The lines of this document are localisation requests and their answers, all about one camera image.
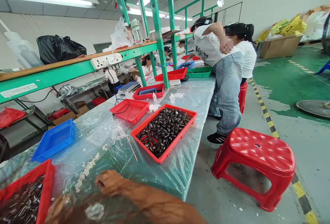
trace label sticker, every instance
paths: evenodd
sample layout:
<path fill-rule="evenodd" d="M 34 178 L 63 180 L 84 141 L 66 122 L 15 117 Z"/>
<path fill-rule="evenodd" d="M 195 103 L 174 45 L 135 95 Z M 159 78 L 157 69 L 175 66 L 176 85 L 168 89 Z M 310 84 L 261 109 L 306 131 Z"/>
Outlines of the label sticker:
<path fill-rule="evenodd" d="M 35 88 L 38 88 L 37 85 L 35 83 L 32 83 L 32 84 L 28 84 L 25 86 L 20 86 L 20 87 L 16 87 L 16 88 L 13 88 L 13 89 L 10 89 L 7 91 L 0 92 L 0 94 L 5 98 L 9 98 L 9 97 L 21 94 L 23 92 L 28 92 Z"/>

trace blue plastic tray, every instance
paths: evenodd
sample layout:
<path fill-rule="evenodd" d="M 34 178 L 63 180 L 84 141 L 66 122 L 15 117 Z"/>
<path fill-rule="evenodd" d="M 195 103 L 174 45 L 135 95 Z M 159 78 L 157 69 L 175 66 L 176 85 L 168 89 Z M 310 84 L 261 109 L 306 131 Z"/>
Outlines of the blue plastic tray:
<path fill-rule="evenodd" d="M 140 91 L 139 95 L 144 95 L 145 92 L 150 92 L 150 91 L 154 91 L 154 93 L 157 93 L 156 88 L 151 88 L 151 89 Z"/>
<path fill-rule="evenodd" d="M 34 152 L 31 161 L 40 163 L 46 161 L 54 154 L 66 148 L 74 141 L 75 124 L 73 120 L 67 120 L 64 123 L 46 131 Z"/>
<path fill-rule="evenodd" d="M 178 65 L 178 69 L 181 69 L 181 68 L 191 69 L 194 66 L 194 64 L 195 64 L 195 62 L 181 63 L 180 65 Z"/>

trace blue stool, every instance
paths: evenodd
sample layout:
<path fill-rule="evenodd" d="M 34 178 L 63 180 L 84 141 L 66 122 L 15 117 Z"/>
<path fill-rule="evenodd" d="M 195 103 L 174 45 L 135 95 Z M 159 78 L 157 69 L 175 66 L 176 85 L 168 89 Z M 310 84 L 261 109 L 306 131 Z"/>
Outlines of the blue stool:
<path fill-rule="evenodd" d="M 117 87 L 114 88 L 114 92 L 117 94 L 118 93 L 118 89 L 121 88 L 123 85 L 119 85 Z"/>
<path fill-rule="evenodd" d="M 324 71 L 325 69 L 330 70 L 330 61 L 328 61 L 328 62 L 322 67 L 322 69 L 321 69 L 320 71 L 318 71 L 317 73 L 315 73 L 315 74 L 321 74 L 321 73 L 323 73 L 323 71 Z"/>

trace human hand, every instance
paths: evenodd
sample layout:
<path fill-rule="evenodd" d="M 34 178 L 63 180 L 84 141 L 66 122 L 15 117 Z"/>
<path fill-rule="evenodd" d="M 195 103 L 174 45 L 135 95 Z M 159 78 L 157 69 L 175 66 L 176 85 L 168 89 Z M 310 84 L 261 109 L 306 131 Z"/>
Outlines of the human hand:
<path fill-rule="evenodd" d="M 73 208 L 64 207 L 69 197 L 70 195 L 66 195 L 64 198 L 59 196 L 55 199 L 48 209 L 45 224 L 66 224 L 70 220 Z"/>
<path fill-rule="evenodd" d="M 234 42 L 232 39 L 230 39 L 227 36 L 223 36 L 222 40 L 221 40 L 221 52 L 223 54 L 228 54 L 234 47 Z"/>
<path fill-rule="evenodd" d="M 102 171 L 95 181 L 95 185 L 99 187 L 104 195 L 119 195 L 127 179 L 123 178 L 115 170 Z"/>

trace jeans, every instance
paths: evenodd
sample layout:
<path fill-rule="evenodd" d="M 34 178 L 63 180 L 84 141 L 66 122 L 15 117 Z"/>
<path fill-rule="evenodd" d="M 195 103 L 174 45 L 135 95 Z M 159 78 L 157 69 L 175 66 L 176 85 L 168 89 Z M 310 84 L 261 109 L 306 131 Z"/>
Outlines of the jeans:
<path fill-rule="evenodd" d="M 238 103 L 242 63 L 244 63 L 244 56 L 241 52 L 236 52 L 218 61 L 212 69 L 216 74 L 216 87 L 209 113 L 221 117 L 217 124 L 217 133 L 225 136 L 236 128 L 242 119 Z"/>

